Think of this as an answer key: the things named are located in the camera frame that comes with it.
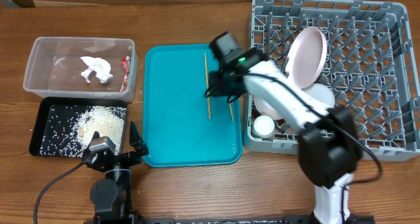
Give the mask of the wooden chopstick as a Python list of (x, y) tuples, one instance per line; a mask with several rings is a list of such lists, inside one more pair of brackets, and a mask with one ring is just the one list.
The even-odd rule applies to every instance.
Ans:
[(234, 112), (233, 112), (233, 108), (232, 108), (232, 103), (229, 102), (229, 109), (230, 109), (230, 116), (231, 116), (231, 120), (234, 122)]
[[(209, 78), (208, 78), (208, 69), (207, 69), (207, 55), (204, 52), (204, 65), (205, 65), (205, 80), (206, 80), (206, 90), (209, 88)], [(211, 103), (210, 98), (206, 96), (207, 92), (205, 93), (205, 97), (207, 99), (207, 109), (208, 109), (208, 118), (211, 119)]]

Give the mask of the white rice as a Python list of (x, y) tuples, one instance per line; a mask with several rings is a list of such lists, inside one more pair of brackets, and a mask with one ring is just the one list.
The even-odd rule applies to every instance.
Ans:
[(124, 107), (54, 104), (47, 116), (39, 154), (80, 158), (96, 132), (109, 137), (118, 153), (126, 115)]

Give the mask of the white pink bowl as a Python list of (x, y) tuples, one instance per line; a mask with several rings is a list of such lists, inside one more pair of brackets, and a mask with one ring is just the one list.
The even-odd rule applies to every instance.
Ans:
[(278, 112), (275, 109), (273, 109), (265, 100), (254, 96), (253, 102), (255, 104), (255, 108), (262, 116), (268, 116), (273, 120), (283, 119), (283, 117), (280, 116)]

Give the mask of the white paper cup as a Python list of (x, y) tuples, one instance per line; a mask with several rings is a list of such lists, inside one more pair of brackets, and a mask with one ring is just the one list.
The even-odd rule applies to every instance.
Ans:
[(276, 134), (274, 121), (269, 116), (258, 116), (251, 126), (251, 134), (260, 139), (272, 139)]

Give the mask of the white napkin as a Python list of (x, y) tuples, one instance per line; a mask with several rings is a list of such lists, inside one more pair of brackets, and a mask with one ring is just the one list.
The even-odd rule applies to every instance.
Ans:
[(100, 83), (106, 83), (113, 77), (111, 74), (111, 64), (103, 58), (94, 58), (91, 56), (81, 56), (80, 59), (88, 68), (82, 71), (81, 76), (85, 78), (87, 83), (90, 83), (89, 76), (95, 72), (95, 77), (99, 79)]

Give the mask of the red snack wrapper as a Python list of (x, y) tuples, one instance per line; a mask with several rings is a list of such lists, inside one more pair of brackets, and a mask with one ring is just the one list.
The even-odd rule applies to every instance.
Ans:
[(127, 89), (127, 86), (128, 86), (128, 79), (129, 79), (129, 74), (130, 74), (130, 71), (129, 71), (130, 61), (131, 61), (130, 56), (126, 56), (125, 58), (121, 59), (121, 65), (124, 69), (125, 75), (124, 75), (124, 78), (123, 78), (123, 82), (121, 84), (121, 88), (119, 90), (120, 92), (124, 92)]

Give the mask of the white round plate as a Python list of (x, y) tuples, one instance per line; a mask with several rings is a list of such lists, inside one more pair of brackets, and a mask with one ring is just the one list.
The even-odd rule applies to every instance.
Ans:
[(301, 89), (311, 86), (326, 63), (326, 54), (326, 36), (321, 30), (314, 26), (302, 30), (287, 55), (288, 80)]

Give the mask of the grey bowl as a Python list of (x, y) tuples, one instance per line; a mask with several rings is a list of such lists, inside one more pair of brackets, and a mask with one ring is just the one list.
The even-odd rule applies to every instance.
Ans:
[(335, 97), (333, 92), (325, 85), (314, 83), (310, 87), (303, 89), (303, 91), (312, 98), (325, 103), (333, 108), (335, 106)]

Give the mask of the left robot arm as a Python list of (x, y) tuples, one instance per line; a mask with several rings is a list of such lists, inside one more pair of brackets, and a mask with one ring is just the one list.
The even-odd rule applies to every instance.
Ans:
[(94, 223), (145, 223), (141, 214), (133, 209), (131, 194), (131, 167), (141, 164), (149, 153), (148, 147), (134, 122), (130, 123), (129, 144), (132, 151), (116, 154), (116, 146), (107, 137), (94, 132), (82, 160), (88, 168), (100, 171), (104, 178), (91, 188), (94, 204)]

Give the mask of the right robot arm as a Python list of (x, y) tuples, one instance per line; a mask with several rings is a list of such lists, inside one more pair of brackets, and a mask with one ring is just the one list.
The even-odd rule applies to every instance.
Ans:
[(209, 44), (219, 68), (206, 97), (234, 102), (250, 93), (264, 99), (295, 130), (299, 165), (316, 188), (315, 223), (348, 223), (348, 188), (362, 157), (351, 112), (332, 108), (289, 83), (259, 49), (243, 50), (230, 32)]

